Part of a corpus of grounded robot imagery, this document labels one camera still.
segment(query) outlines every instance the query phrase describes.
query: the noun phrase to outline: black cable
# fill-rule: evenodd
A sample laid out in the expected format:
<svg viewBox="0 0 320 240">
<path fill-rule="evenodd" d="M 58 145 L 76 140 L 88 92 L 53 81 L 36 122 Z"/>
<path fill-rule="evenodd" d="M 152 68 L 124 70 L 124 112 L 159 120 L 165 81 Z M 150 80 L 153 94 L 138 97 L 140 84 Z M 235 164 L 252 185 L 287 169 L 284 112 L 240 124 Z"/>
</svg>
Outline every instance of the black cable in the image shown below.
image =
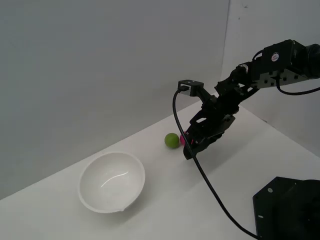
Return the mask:
<svg viewBox="0 0 320 240">
<path fill-rule="evenodd" d="M 291 96 L 300 96 L 300 95 L 306 95 L 306 94 L 312 94 L 314 92 L 320 91 L 320 87 L 308 90 L 308 91 L 298 91 L 298 92 L 288 92 L 284 91 L 280 88 L 280 79 L 275 80 L 276 88 L 283 94 L 291 95 Z"/>
<path fill-rule="evenodd" d="M 252 58 L 252 61 L 256 60 L 256 57 L 259 55 L 259 54 L 262 54 L 263 53 L 263 50 L 260 50 L 258 51 Z"/>
<path fill-rule="evenodd" d="M 233 222 L 241 231 L 243 231 L 244 233 L 248 234 L 249 236 L 253 237 L 254 239 L 261 239 L 260 237 L 258 237 L 257 235 L 253 234 L 252 232 L 248 231 L 247 229 L 245 229 L 244 227 L 242 227 L 232 216 L 231 214 L 228 212 L 228 210 L 226 209 L 225 205 L 223 204 L 223 202 L 221 201 L 220 197 L 218 196 L 218 194 L 216 193 L 214 187 L 211 185 L 209 179 L 207 178 L 204 170 L 202 169 L 196 155 L 193 153 L 192 148 L 187 140 L 187 137 L 184 133 L 184 130 L 182 129 L 182 126 L 180 124 L 179 118 L 178 118 L 178 114 L 177 114 L 177 109 L 176 109 L 176 99 L 177 99 L 177 95 L 181 92 L 182 90 L 177 90 L 175 92 L 175 94 L 173 95 L 173 100 L 172 100 L 172 109 L 173 109 L 173 116 L 175 119 L 175 122 L 179 128 L 179 131 L 185 141 L 185 146 L 187 147 L 187 149 L 189 150 L 195 165 L 197 166 L 197 168 L 199 169 L 199 172 L 201 173 L 205 183 L 208 185 L 209 189 L 211 190 L 212 194 L 214 195 L 215 199 L 217 200 L 217 202 L 219 203 L 220 207 L 222 208 L 222 210 L 224 211 L 224 213 L 226 214 L 226 216 L 231 220 L 231 222 Z"/>
</svg>

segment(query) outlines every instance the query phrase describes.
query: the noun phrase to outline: white tabletop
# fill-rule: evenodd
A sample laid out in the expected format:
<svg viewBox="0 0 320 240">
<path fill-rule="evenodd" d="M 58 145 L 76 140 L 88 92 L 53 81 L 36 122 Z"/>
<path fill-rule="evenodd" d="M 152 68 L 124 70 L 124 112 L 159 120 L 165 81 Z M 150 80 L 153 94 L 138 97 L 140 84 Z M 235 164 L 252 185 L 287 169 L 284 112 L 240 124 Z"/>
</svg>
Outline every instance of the white tabletop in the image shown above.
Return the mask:
<svg viewBox="0 0 320 240">
<path fill-rule="evenodd" d="M 187 127 L 200 109 L 179 112 Z M 248 240 L 225 216 L 182 147 L 168 149 L 178 133 L 173 116 L 0 201 L 3 240 Z M 124 212 L 102 214 L 78 199 L 81 172 L 104 152 L 125 151 L 144 165 L 145 186 Z M 320 180 L 320 159 L 244 108 L 233 125 L 198 159 L 227 209 L 255 231 L 252 196 L 274 177 Z"/>
</svg>

